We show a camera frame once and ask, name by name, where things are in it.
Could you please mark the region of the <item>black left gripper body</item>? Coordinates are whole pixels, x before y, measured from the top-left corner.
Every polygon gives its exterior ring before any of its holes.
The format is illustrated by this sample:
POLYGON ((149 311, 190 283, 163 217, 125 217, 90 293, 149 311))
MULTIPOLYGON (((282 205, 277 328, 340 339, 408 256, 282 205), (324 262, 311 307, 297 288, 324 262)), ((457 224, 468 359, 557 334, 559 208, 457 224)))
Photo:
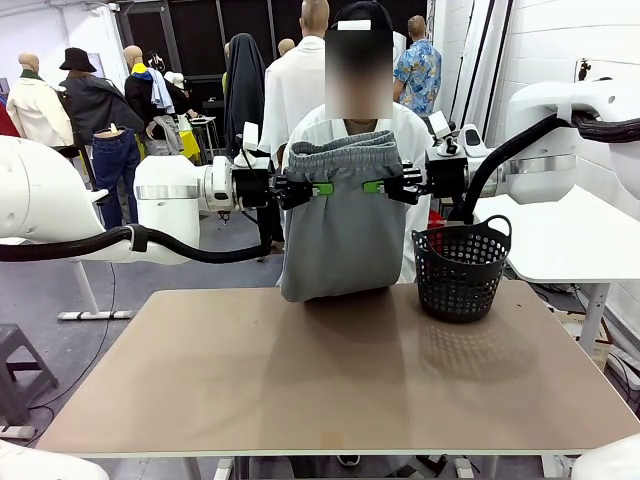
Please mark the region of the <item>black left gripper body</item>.
POLYGON ((233 171, 236 200, 242 208, 264 207, 284 188, 285 177, 264 169, 233 171))

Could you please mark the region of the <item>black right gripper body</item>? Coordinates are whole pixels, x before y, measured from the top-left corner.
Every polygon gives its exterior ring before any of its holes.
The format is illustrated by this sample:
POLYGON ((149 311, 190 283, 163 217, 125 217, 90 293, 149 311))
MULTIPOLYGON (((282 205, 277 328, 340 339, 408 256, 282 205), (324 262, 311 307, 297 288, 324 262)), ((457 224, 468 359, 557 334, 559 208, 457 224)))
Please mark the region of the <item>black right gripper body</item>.
POLYGON ((468 188, 466 158, 429 160, 426 164, 427 190, 437 199, 462 196, 468 188))

